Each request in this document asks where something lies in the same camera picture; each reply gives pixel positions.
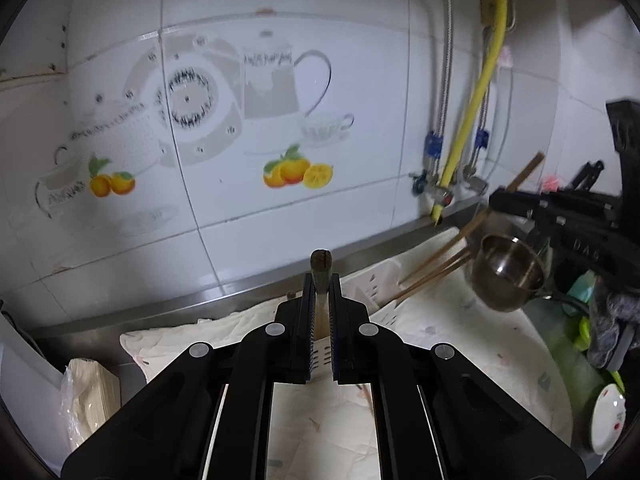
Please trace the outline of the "grey gloved hand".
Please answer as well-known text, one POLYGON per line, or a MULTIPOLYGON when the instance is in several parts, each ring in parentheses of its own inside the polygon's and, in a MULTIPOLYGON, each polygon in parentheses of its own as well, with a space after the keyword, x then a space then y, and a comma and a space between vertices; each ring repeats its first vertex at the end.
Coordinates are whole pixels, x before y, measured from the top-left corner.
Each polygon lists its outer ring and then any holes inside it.
POLYGON ((626 354, 639 349, 639 296, 608 287, 597 276, 589 323, 588 361, 595 368, 619 370, 626 354))

